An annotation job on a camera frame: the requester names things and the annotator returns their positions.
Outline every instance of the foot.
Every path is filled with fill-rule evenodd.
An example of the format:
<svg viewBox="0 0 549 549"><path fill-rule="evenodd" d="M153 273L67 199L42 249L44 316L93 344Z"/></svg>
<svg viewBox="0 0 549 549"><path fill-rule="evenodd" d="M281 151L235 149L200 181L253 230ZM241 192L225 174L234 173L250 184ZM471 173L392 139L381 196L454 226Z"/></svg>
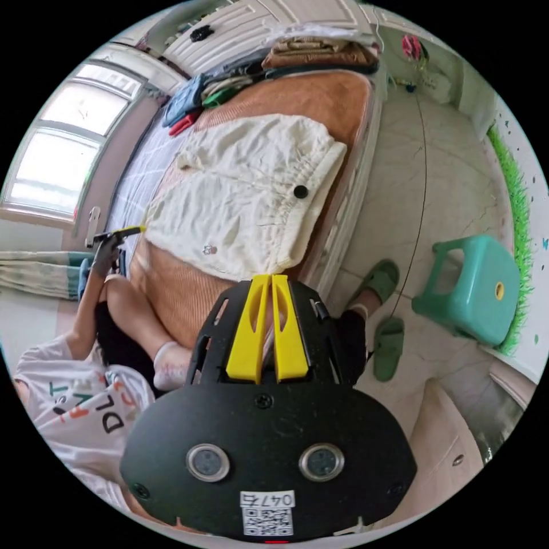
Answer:
<svg viewBox="0 0 549 549"><path fill-rule="evenodd" d="M380 261L364 277L347 309L353 309L366 319L390 298L398 283L397 265L387 259Z"/></svg>
<svg viewBox="0 0 549 549"><path fill-rule="evenodd" d="M381 307L381 298L371 288L366 288L349 303L347 309L357 312L364 320Z"/></svg>
<svg viewBox="0 0 549 549"><path fill-rule="evenodd" d="M174 391L185 385L191 352L175 342L164 345L154 359L154 386Z"/></svg>

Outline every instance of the white t-shirt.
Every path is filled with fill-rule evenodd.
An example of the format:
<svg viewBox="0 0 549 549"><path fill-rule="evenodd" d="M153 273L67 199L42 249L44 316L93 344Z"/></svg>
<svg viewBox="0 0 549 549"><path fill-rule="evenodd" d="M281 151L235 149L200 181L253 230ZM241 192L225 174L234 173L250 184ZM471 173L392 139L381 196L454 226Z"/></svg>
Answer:
<svg viewBox="0 0 549 549"><path fill-rule="evenodd" d="M27 412L51 450L90 490L129 511L119 466L137 415L154 402L126 366L74 360L64 337L26 351L14 378L29 387Z"/></svg>

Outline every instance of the window sill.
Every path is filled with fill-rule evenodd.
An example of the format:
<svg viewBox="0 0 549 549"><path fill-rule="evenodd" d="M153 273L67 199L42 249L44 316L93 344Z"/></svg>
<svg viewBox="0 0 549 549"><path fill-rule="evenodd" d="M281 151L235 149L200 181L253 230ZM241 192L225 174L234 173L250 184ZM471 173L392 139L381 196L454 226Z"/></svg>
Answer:
<svg viewBox="0 0 549 549"><path fill-rule="evenodd" d="M13 221L16 223L28 223L30 225L41 225L53 227L56 229L72 230L74 221L47 213L29 212L24 209L12 208L10 206L0 206L0 219Z"/></svg>

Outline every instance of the person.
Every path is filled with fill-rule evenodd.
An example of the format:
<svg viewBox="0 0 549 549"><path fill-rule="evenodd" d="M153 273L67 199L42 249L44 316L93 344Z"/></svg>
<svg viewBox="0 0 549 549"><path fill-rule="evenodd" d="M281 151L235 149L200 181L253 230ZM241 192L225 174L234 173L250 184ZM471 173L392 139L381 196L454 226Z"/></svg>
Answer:
<svg viewBox="0 0 549 549"><path fill-rule="evenodd" d="M17 394L51 450L87 488L111 506L159 523L132 496L119 466L137 416L183 385L191 352L156 318L146 297L108 276L117 246L97 250L73 329L26 351L13 376ZM394 291L398 270L377 266L336 325L358 379L367 358L365 326ZM99 352L92 352L98 343ZM200 534L179 521L175 528Z"/></svg>

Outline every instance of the tiled floor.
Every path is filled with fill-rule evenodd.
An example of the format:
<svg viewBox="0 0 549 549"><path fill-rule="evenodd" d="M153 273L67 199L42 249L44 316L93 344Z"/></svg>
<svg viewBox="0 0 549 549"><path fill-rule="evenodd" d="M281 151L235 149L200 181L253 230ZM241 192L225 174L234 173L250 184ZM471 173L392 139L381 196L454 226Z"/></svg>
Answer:
<svg viewBox="0 0 549 549"><path fill-rule="evenodd" d="M497 228L490 169L469 119L426 97L390 90L360 219L327 304L340 314L378 261L390 258L399 266L397 292L368 323L371 345L379 320L391 314L404 320L399 369L380 383L369 364L358 388L385 404L407 434L430 377L441 380L474 434L471 424L479 424L486 392L495 392L492 400L501 397L488 377L491 356L411 309L429 275L434 242L497 236Z"/></svg>

